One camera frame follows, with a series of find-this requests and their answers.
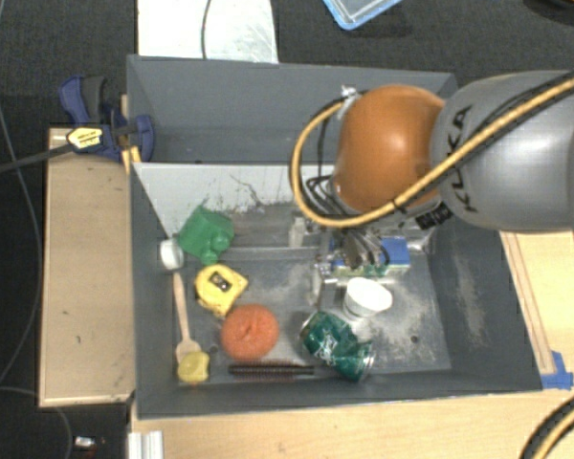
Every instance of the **green plastic object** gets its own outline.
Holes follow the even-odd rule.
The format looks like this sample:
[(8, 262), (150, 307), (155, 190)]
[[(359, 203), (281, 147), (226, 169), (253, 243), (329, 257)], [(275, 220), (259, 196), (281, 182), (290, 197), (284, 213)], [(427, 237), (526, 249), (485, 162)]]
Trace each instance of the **green plastic object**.
[(191, 213), (178, 235), (181, 249), (198, 257), (204, 265), (216, 264), (232, 240), (232, 220), (203, 206)]

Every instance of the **white paper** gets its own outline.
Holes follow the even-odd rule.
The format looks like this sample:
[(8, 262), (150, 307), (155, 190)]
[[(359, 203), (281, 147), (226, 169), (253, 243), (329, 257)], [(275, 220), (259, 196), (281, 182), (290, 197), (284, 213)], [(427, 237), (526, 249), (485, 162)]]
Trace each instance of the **white paper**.
[[(138, 52), (201, 57), (208, 0), (138, 0)], [(277, 63), (270, 0), (212, 0), (206, 28), (208, 58)]]

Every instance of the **white bottle cap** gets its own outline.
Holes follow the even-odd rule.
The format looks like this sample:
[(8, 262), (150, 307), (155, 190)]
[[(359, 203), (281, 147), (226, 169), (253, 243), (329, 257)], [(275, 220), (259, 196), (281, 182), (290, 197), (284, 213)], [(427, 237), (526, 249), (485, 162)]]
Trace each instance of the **white bottle cap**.
[(381, 284), (364, 277), (353, 277), (346, 284), (342, 310), (349, 318), (362, 319), (373, 317), (392, 304), (393, 295)]
[(185, 254), (176, 240), (176, 238), (170, 238), (164, 240), (160, 243), (160, 258), (164, 267), (169, 271), (174, 271), (183, 267), (185, 263)]

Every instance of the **green can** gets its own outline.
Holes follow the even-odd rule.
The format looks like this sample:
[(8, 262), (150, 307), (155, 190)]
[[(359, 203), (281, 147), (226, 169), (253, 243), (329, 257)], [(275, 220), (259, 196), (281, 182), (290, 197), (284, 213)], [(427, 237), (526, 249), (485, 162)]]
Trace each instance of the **green can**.
[(350, 381), (361, 381), (372, 368), (372, 342), (359, 342), (343, 319), (318, 311), (303, 324), (299, 337), (316, 358), (333, 367)]

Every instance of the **blue clamp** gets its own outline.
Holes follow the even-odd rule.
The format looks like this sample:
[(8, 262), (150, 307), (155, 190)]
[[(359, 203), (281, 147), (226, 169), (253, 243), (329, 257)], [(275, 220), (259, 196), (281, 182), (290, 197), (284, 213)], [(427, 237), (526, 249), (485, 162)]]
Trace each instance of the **blue clamp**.
[(551, 351), (555, 368), (555, 374), (541, 375), (542, 387), (544, 389), (565, 389), (569, 391), (574, 387), (574, 373), (567, 372), (563, 363), (562, 354)]
[(103, 88), (106, 80), (102, 76), (71, 76), (59, 87), (59, 101), (70, 116), (75, 127), (94, 125), (101, 129), (99, 143), (93, 146), (77, 148), (71, 142), (76, 153), (93, 153), (115, 162), (121, 161), (121, 148), (118, 136), (136, 136), (134, 143), (141, 150), (141, 159), (148, 162), (153, 156), (155, 130), (151, 117), (136, 117), (136, 126), (129, 126), (127, 119), (118, 107), (112, 107), (103, 101)]

